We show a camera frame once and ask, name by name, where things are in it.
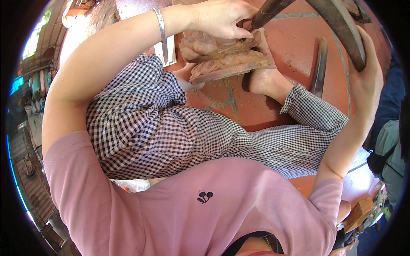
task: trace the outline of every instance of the sleeve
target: sleeve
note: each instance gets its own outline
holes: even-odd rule
[[[309,196],[309,201],[319,210],[323,217],[337,225],[337,214],[342,200],[343,182],[331,178],[322,181]]]
[[[136,195],[105,176],[88,133],[56,141],[44,157],[51,197],[82,255],[141,255],[145,243]]]

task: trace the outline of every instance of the bucket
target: bucket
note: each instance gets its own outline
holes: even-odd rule
[[[32,110],[33,110],[33,106],[32,106],[31,104],[26,105],[26,106],[24,107],[24,110],[26,111],[27,116],[31,116]]]

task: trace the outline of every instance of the hand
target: hand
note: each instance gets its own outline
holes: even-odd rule
[[[191,5],[196,13],[196,30],[224,39],[253,38],[248,30],[237,27],[251,19],[258,9],[243,0],[209,0]]]
[[[373,123],[383,88],[383,74],[371,37],[361,27],[357,27],[366,51],[366,67],[358,72],[349,57],[349,84],[356,113]]]

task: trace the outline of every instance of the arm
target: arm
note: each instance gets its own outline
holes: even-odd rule
[[[196,5],[161,9],[166,36],[200,30],[226,39],[252,38],[236,27],[252,18],[257,9],[242,0],[212,0]],[[59,138],[86,131],[86,111],[97,95],[128,63],[161,41],[155,12],[141,14],[97,32],[80,44],[54,78],[47,95],[43,118],[43,155]],[[82,67],[89,67],[85,72]]]
[[[366,50],[367,62],[366,68],[358,72],[349,58],[349,84],[356,113],[330,143],[319,165],[313,188],[326,179],[343,180],[366,140],[376,114],[383,87],[382,70],[373,41],[361,27],[358,26],[358,29]]]

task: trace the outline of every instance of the person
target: person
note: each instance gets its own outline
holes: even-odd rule
[[[410,159],[408,147],[410,141],[408,132],[405,132],[408,128],[402,126],[403,134],[399,136],[400,115],[403,119],[406,114],[408,115],[409,110],[408,98],[404,99],[405,95],[403,73],[393,49],[390,71],[381,92],[368,146],[369,149],[374,150],[368,158],[369,166],[385,184],[387,197],[393,209],[396,208],[401,197],[404,169]],[[401,101],[404,103],[402,113]]]
[[[241,0],[161,9],[166,36],[198,30],[225,39],[252,38],[236,24],[256,12]],[[180,106],[190,67],[174,75],[155,55],[140,55],[161,40],[155,12],[80,44],[52,82],[42,132],[52,199],[80,252],[328,255],[343,177],[371,128],[383,83],[373,42],[358,29],[367,63],[362,72],[349,63],[356,113],[347,120],[277,69],[256,70],[251,92],[277,100],[300,124],[254,133]],[[317,172],[309,199],[286,179],[298,172]],[[132,194],[109,180],[166,176]]]

